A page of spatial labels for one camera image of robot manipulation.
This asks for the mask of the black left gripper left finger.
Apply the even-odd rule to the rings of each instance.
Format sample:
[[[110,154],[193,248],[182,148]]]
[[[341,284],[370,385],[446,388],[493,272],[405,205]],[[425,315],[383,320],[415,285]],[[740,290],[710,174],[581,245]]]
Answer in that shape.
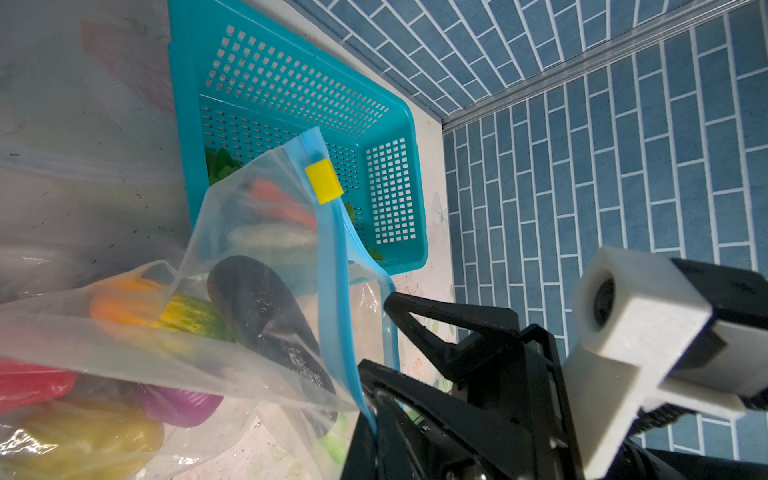
[[[375,480],[377,473],[377,438],[369,421],[360,416],[340,476],[341,480]]]

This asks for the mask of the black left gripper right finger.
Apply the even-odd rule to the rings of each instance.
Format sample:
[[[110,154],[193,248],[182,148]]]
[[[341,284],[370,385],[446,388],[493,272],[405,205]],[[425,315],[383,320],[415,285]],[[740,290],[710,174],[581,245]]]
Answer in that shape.
[[[378,479],[418,479],[409,446],[398,422],[397,410],[398,407],[384,404],[377,412]]]

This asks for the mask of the clear zip top bag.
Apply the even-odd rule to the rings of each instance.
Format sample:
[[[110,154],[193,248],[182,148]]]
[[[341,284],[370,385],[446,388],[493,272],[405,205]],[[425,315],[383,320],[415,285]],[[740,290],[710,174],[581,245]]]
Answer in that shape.
[[[263,425],[336,479],[373,427],[358,363],[397,365],[394,289],[342,201],[319,129],[212,176],[178,265],[1,308],[1,475],[169,479]]]

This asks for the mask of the black toy eggplant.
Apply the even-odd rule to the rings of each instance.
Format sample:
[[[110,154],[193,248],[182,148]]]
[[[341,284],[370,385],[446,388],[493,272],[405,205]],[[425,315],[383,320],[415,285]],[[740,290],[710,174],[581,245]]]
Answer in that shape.
[[[286,283],[267,264],[237,255],[212,268],[206,287],[238,343],[301,378],[302,392],[315,404],[301,412],[316,437],[326,436],[338,419],[332,403],[336,388],[315,334]]]

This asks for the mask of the purple toy onion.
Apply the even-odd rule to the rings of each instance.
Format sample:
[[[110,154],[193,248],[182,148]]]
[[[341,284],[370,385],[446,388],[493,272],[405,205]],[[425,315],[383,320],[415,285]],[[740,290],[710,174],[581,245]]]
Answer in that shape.
[[[200,426],[224,400],[218,395],[146,384],[135,386],[135,398],[152,419],[182,428]]]

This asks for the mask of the white toy radish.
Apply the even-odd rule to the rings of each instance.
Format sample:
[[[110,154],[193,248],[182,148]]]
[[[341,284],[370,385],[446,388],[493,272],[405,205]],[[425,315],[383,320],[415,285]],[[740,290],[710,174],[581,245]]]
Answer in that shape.
[[[231,249],[256,256],[317,246],[316,232],[285,223],[239,226],[230,231],[226,239]]]

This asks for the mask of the toy corn cob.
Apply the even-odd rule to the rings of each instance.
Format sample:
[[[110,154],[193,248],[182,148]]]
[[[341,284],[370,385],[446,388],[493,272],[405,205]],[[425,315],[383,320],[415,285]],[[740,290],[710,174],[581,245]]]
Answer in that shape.
[[[206,300],[174,293],[144,278],[124,278],[98,286],[90,299],[95,319],[164,330],[174,330],[226,342],[234,342],[229,327]]]

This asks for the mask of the orange toy carrot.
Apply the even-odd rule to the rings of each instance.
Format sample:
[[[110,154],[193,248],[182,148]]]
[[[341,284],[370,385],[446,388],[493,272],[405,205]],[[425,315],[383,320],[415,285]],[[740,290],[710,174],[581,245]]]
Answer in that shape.
[[[311,231],[317,231],[313,209],[294,200],[282,188],[265,178],[256,178],[248,192],[257,200],[266,203],[264,215],[273,220],[285,220]]]

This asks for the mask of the yellow toy potato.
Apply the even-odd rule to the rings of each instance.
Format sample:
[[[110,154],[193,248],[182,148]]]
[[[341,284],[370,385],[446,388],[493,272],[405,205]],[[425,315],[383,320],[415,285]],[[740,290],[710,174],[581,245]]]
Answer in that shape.
[[[1,467],[14,479],[128,479],[164,438],[163,425],[134,404],[54,401],[1,441]]]

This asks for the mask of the green toy lettuce leaf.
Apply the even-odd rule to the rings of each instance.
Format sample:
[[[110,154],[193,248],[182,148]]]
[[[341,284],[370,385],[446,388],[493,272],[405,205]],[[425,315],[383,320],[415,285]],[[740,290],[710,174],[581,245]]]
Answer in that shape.
[[[225,179],[243,166],[243,163],[233,157],[226,148],[214,150],[206,147],[204,152],[210,185]]]

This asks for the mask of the red toy pepper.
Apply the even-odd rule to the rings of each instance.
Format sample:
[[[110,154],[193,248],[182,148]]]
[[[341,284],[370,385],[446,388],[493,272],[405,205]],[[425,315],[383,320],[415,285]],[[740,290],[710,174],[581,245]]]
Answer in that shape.
[[[45,403],[68,394],[78,373],[1,359],[1,412]]]

